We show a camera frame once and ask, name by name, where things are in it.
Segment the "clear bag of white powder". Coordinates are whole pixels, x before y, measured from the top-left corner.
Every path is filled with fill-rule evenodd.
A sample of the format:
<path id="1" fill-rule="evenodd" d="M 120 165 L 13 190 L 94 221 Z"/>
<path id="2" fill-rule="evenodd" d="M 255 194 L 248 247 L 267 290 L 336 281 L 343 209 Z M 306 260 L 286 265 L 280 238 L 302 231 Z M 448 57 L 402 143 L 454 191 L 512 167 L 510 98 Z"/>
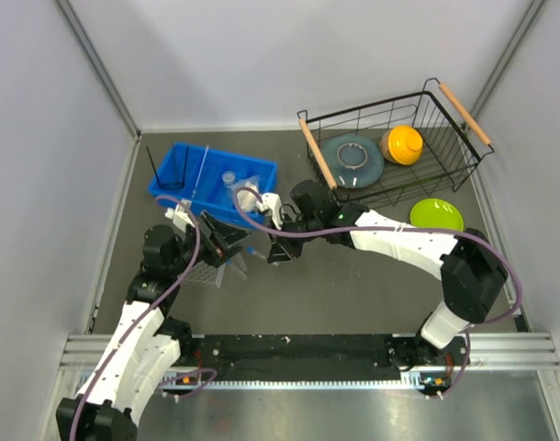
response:
<path id="1" fill-rule="evenodd" d="M 243 187 L 251 188 L 256 193 L 259 192 L 259 176 L 253 175 L 248 178 L 237 181 L 230 186 L 230 196 L 237 196 L 240 208 L 245 212 L 252 212 L 256 208 L 256 196 L 247 190 L 242 190 Z"/>

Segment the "glass bulb tube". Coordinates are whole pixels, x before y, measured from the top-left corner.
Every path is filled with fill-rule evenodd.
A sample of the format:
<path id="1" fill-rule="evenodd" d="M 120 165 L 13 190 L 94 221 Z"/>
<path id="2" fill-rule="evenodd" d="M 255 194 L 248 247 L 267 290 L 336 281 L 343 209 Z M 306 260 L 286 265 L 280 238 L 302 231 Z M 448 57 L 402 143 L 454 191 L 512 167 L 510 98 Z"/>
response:
<path id="1" fill-rule="evenodd" d="M 209 150 L 210 150 L 210 145 L 207 145 L 205 147 L 204 154 L 203 154 L 203 157 L 201 159 L 200 166 L 199 166 L 199 169 L 198 169 L 198 173 L 197 173 L 197 176 L 196 176 L 195 185 L 194 185 L 194 188 L 193 188 L 192 193 L 191 193 L 191 198 L 192 199 L 194 199 L 196 197 L 199 181 L 200 181 L 200 178 L 203 174 L 203 170 L 204 170 L 204 167 L 205 167 L 205 163 L 206 163 L 206 159 L 207 159 L 207 155 L 208 155 Z"/>

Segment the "black wire ring stand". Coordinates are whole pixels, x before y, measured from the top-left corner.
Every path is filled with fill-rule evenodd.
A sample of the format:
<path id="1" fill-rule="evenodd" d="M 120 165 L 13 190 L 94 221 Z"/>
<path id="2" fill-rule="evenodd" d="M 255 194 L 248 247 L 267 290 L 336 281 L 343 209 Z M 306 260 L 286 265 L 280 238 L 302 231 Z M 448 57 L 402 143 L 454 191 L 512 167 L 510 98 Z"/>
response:
<path id="1" fill-rule="evenodd" d="M 148 190 L 183 190 L 186 187 L 187 163 L 189 147 L 186 144 L 174 144 L 164 157 L 162 164 L 157 167 L 151 149 L 145 147 L 153 179 L 148 185 Z"/>

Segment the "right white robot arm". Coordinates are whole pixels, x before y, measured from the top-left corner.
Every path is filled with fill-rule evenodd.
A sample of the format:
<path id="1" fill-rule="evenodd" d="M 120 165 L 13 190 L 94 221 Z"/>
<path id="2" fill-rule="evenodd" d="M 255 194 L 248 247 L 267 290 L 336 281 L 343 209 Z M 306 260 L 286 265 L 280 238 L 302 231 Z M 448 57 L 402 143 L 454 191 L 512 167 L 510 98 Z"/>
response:
<path id="1" fill-rule="evenodd" d="M 391 257 L 441 281 L 443 299 L 412 346 L 416 363 L 438 362 L 458 333 L 484 322 L 508 279 L 506 267 L 487 249 L 487 239 L 478 230 L 421 233 L 364 205 L 340 203 L 312 180 L 296 185 L 290 197 L 290 214 L 274 193 L 256 201 L 257 209 L 270 216 L 271 227 L 281 232 L 271 238 L 270 262 L 300 257 L 310 234 L 326 231 L 328 243 Z"/>

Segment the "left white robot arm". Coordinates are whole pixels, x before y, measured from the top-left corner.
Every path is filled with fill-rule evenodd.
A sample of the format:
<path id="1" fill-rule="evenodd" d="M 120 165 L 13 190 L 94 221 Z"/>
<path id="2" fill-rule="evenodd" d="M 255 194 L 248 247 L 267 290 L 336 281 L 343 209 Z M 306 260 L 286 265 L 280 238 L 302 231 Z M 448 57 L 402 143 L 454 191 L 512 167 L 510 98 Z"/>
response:
<path id="1" fill-rule="evenodd" d="M 195 265 L 219 268 L 242 249 L 249 232 L 182 207 L 172 224 L 144 233 L 140 268 L 129 284 L 118 325 L 93 373 L 56 409 L 62 440 L 134 440 L 143 411 L 174 364 L 195 354 L 188 322 L 169 311 Z"/>

